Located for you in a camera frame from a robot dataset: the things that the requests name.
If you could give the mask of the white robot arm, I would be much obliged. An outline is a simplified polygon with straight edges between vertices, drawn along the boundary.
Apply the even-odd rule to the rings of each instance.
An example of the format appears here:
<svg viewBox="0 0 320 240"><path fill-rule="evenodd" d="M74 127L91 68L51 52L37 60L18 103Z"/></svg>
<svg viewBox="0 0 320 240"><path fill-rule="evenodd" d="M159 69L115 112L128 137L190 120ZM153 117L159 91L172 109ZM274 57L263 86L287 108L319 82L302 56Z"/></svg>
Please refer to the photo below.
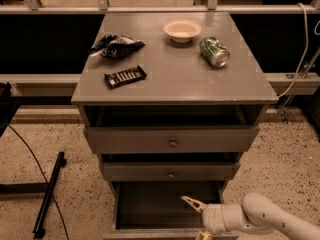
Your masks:
<svg viewBox="0 0 320 240"><path fill-rule="evenodd" d="M196 240L212 240L214 236L231 231L247 234L270 234L274 230L289 240L320 240L320 228L283 210L266 196L250 192L241 203L205 204L182 196L201 214L204 230Z"/></svg>

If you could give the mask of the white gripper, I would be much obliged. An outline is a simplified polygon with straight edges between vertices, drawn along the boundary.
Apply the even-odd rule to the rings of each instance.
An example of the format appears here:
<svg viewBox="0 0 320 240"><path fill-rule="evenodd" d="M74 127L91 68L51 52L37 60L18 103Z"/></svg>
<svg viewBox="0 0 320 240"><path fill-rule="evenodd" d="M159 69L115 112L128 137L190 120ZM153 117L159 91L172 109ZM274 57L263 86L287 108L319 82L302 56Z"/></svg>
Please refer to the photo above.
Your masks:
<svg viewBox="0 0 320 240"><path fill-rule="evenodd" d="M203 226L212 234L242 231L247 223L247 217L239 203L236 204L209 204L182 196L181 199L195 211L202 213ZM212 240L208 231L199 231L195 240Z"/></svg>

